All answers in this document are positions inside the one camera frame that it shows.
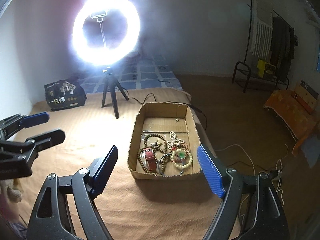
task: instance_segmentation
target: blue checkered bed sheet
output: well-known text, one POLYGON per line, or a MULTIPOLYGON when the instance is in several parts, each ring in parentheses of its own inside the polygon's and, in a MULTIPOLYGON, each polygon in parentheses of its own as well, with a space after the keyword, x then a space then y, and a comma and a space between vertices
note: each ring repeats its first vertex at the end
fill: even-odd
MULTIPOLYGON (((165 58, 161 55, 125 60, 113 67, 121 86, 127 90, 172 87, 182 90, 165 58)), ((84 73, 79 79, 86 94, 103 92, 105 75, 99 71, 84 73)))

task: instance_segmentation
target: clothes rack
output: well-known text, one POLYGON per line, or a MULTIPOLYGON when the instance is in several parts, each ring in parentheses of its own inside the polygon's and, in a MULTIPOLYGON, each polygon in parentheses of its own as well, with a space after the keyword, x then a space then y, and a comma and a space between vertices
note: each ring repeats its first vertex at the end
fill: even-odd
MULTIPOLYGON (((234 83, 234 81, 236 81, 236 83, 243 88, 243 93, 245 93, 247 88, 248 88, 248 84, 250 82, 250 78, 261 79, 261 80, 264 80, 264 81, 275 83, 276 84, 275 85, 275 89, 278 88, 278 84, 285 85, 286 86, 286 90, 287 90, 288 87, 289 87, 289 84, 290 84, 288 78, 287 78, 287 82, 282 82, 281 80, 279 80, 279 77, 277 77, 276 79, 273 79, 273 80, 267 80, 267 79, 261 78, 256 73, 252 73, 251 68, 249 67, 248 64, 246 64, 246 60, 247 60, 247 56, 248 56, 248 50, 249 50, 249 44, 250 44, 250 37, 251 37, 251 27, 252 27, 252 0, 250 0, 250 5, 248 5, 248 6, 250 7, 250 23, 249 23, 249 35, 248 35, 247 48, 246 48, 244 60, 243 61, 238 61, 236 63, 236 65, 235 65, 235 69, 233 71, 233 76, 232 76, 232 81, 231 82, 234 83), (239 65, 246 66, 248 70, 238 68, 239 65), (244 81, 244 85, 242 85, 242 83, 243 83, 242 81, 235 80, 237 71, 239 71, 240 73, 242 73, 243 75, 245 75, 247 77, 246 80, 244 81)), ((275 10, 273 10, 273 12, 277 16, 279 16, 282 20, 284 20, 275 10)))

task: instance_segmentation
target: screw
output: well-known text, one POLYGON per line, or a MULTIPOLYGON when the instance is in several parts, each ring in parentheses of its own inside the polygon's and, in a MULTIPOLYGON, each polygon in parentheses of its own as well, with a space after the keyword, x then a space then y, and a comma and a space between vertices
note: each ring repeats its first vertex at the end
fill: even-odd
POLYGON ((48 179, 54 179, 56 177, 56 174, 54 174, 54 173, 51 173, 51 174, 49 174, 48 175, 48 179))
POLYGON ((268 174, 262 172, 262 173, 260 173, 260 177, 263 178, 263 179, 267 179, 268 178, 268 174))
POLYGON ((228 172, 228 173, 233 173, 233 172, 236 172, 236 169, 234 169, 234 168, 227 168, 227 172, 228 172))
POLYGON ((88 172, 87 168, 82 168, 81 170, 79 170, 80 174, 86 174, 88 172))

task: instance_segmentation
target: white wall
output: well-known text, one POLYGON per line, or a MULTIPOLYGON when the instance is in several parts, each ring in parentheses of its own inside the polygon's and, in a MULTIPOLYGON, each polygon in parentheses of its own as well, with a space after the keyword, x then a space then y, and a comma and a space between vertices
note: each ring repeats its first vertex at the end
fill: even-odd
POLYGON ((32 106, 16 51, 15 3, 0 18, 0 120, 13 114, 28 114, 32 106))
MULTIPOLYGON (((8 8, 32 103, 44 100, 45 84, 67 78, 81 66, 70 41, 73 20, 85 1, 15 0, 8 8)), ((243 60, 250 0, 131 1, 140 15, 144 53, 165 55, 174 71, 229 76, 243 60)), ((267 1, 299 38, 290 73, 295 83, 303 73, 301 66, 313 68, 315 28, 305 23, 302 0, 267 1)))

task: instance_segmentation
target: brown floor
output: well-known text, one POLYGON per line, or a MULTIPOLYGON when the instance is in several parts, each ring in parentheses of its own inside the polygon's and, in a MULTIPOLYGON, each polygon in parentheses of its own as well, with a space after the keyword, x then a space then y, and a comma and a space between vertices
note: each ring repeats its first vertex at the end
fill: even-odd
MULTIPOLYGON (((243 94, 237 84, 231 84, 231 78, 195 75, 177 75, 177 78, 183 90, 191 94, 191 103, 206 114, 206 133, 214 149, 240 144, 255 165, 274 169, 276 161, 287 153, 285 143, 288 145, 281 187, 284 211, 291 231, 297 224, 303 227, 306 219, 320 207, 320 162, 309 169, 302 153, 297 158, 290 153, 295 141, 285 123, 273 110, 263 108, 271 92, 247 90, 243 94)), ((204 118, 199 115, 199 119, 204 125, 204 118)), ((250 164, 239 147, 216 153, 226 165, 237 161, 250 164)), ((243 174, 253 174, 251 167, 241 163, 233 167, 243 174)))

